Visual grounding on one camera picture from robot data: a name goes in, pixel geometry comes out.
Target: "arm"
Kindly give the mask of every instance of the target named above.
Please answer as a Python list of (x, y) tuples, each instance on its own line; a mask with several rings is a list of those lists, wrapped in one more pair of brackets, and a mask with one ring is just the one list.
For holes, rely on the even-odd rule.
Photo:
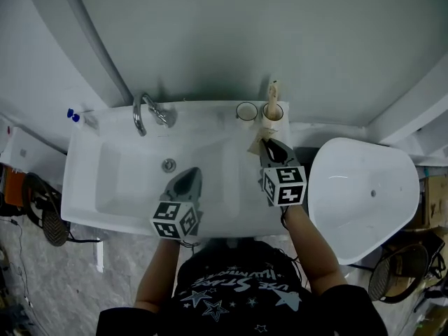
[(134, 307), (158, 313), (171, 299), (180, 245), (176, 240), (161, 239), (157, 251), (140, 281)]
[(321, 295), (333, 286), (347, 284), (333, 250), (300, 205), (288, 208), (285, 222), (313, 292)]

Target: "cable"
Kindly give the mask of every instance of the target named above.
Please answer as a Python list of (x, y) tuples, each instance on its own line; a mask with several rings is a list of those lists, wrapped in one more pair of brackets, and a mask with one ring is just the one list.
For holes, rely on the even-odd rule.
[(406, 318), (405, 323), (403, 324), (403, 326), (402, 326), (400, 332), (397, 334), (398, 336), (400, 336), (400, 335), (402, 334), (402, 332), (403, 332), (403, 330), (405, 329), (405, 327), (406, 327), (406, 325), (407, 325), (407, 322), (409, 321), (411, 315), (414, 314), (414, 308), (415, 308), (415, 307), (417, 306), (417, 304), (419, 303), (419, 301), (420, 301), (420, 297), (421, 297), (421, 295), (417, 298), (416, 302), (415, 302), (414, 305), (412, 306), (409, 315), (407, 315), (407, 318)]
[(281, 209), (281, 217), (280, 217), (281, 224), (283, 225), (283, 227), (286, 230), (288, 230), (288, 227), (286, 226), (286, 223), (285, 223), (285, 215), (289, 209), (289, 205), (285, 209), (282, 206), (280, 206), (280, 209)]
[(188, 243), (186, 241), (183, 240), (176, 240), (181, 246), (183, 246), (184, 248), (187, 249), (191, 249), (191, 252), (193, 253), (193, 255), (195, 254), (195, 247), (201, 245), (201, 243), (197, 242), (197, 243)]
[(83, 239), (83, 240), (78, 240), (78, 239), (75, 239), (75, 237), (73, 236), (73, 234), (71, 232), (69, 232), (69, 233), (71, 235), (71, 239), (68, 238), (67, 240), (69, 242), (72, 242), (72, 243), (84, 244), (84, 243), (101, 243), (102, 242), (101, 239)]
[[(53, 194), (50, 193), (50, 191), (48, 190), (46, 184), (42, 181), (41, 178), (39, 178), (39, 176), (35, 175), (36, 179), (38, 180), (38, 182), (41, 184), (42, 188), (45, 190), (45, 193), (47, 193), (48, 195), (48, 199), (50, 200), (51, 204), (53, 205), (53, 208), (55, 209), (55, 213), (57, 215), (57, 217), (59, 218), (60, 221), (62, 221), (61, 215), (59, 213), (59, 209), (56, 207), (55, 202), (53, 201)], [(67, 239), (69, 242), (73, 242), (73, 243), (78, 243), (78, 244), (84, 244), (84, 243), (101, 243), (102, 240), (101, 239), (85, 239), (85, 240), (78, 240), (75, 239), (75, 237), (73, 236), (73, 234), (71, 233), (71, 231), (69, 231), (70, 235), (71, 235), (71, 239)]]
[(287, 253), (285, 253), (285, 251), (283, 249), (280, 248), (275, 248), (275, 250), (280, 251), (283, 254), (283, 257), (289, 261), (292, 262), (295, 271), (297, 272), (297, 275), (299, 277), (299, 281), (300, 281), (300, 285), (302, 285), (302, 273), (300, 272), (299, 266), (298, 264), (300, 264), (300, 262), (298, 262), (299, 257), (296, 256), (295, 258), (290, 257)]
[(15, 265), (14, 265), (13, 263), (11, 263), (11, 262), (10, 262), (9, 264), (10, 264), (10, 265), (14, 265), (15, 268), (16, 268), (16, 269), (18, 270), (18, 272), (19, 272), (18, 275), (19, 275), (20, 278), (22, 279), (22, 283), (23, 283), (23, 286), (24, 286), (24, 289), (23, 289), (23, 291), (24, 291), (24, 295), (23, 295), (23, 296), (24, 296), (25, 300), (27, 301), (28, 306), (29, 306), (30, 309), (31, 309), (31, 312), (32, 312), (33, 315), (34, 315), (34, 319), (36, 320), (38, 327), (41, 329), (41, 331), (43, 331), (43, 334), (44, 334), (44, 335), (49, 336), (47, 330), (42, 326), (41, 322), (39, 321), (39, 318), (37, 317), (36, 313), (34, 312), (34, 308), (32, 307), (32, 302), (31, 302), (31, 300), (30, 300), (30, 298), (29, 298), (27, 268), (25, 267), (25, 262), (23, 261), (23, 258), (22, 258), (22, 249), (23, 249), (23, 247), (22, 247), (22, 235), (23, 235), (23, 229), (22, 229), (22, 227), (19, 225), (19, 223), (18, 223), (16, 220), (14, 220), (14, 219), (11, 219), (11, 220), (0, 219), (0, 221), (4, 221), (5, 223), (11, 223), (11, 224), (16, 225), (16, 226), (18, 226), (18, 227), (20, 228), (20, 236), (19, 236), (19, 246), (20, 246), (19, 259), (20, 259), (20, 262), (22, 263), (22, 266), (23, 266), (23, 272), (24, 272), (24, 274), (25, 274), (25, 280), (23, 279), (23, 275), (22, 275), (22, 271), (21, 271), (20, 267), (15, 266)]
[(368, 270), (370, 272), (373, 272), (375, 270), (373, 267), (367, 267), (367, 266), (356, 265), (356, 264), (348, 264), (347, 266), (354, 267), (355, 269)]

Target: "cup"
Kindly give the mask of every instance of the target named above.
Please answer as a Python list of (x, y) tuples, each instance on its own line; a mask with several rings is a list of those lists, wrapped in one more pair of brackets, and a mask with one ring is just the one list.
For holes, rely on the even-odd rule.
[(280, 105), (276, 105), (275, 108), (275, 118), (270, 120), (268, 117), (266, 117), (267, 112), (267, 104), (265, 104), (262, 108), (262, 126), (265, 128), (269, 128), (270, 130), (279, 130), (280, 124), (282, 123), (282, 119), (284, 116), (283, 109), (280, 107)]
[(258, 110), (251, 102), (242, 102), (237, 106), (237, 119), (245, 128), (249, 128), (257, 118)]

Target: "person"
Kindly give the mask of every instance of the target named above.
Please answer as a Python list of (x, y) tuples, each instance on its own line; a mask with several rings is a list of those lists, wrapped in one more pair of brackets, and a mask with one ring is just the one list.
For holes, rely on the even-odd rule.
[(161, 239), (133, 308), (99, 315), (97, 335), (387, 335), (367, 292), (348, 285), (301, 206), (284, 214), (311, 292), (291, 258), (261, 241), (215, 241), (179, 269), (180, 245)]

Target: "cardboard box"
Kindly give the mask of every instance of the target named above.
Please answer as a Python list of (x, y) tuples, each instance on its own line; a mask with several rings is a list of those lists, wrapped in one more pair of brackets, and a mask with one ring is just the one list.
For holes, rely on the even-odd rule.
[(448, 176), (424, 179), (424, 193), (415, 216), (404, 230), (432, 229), (448, 226)]

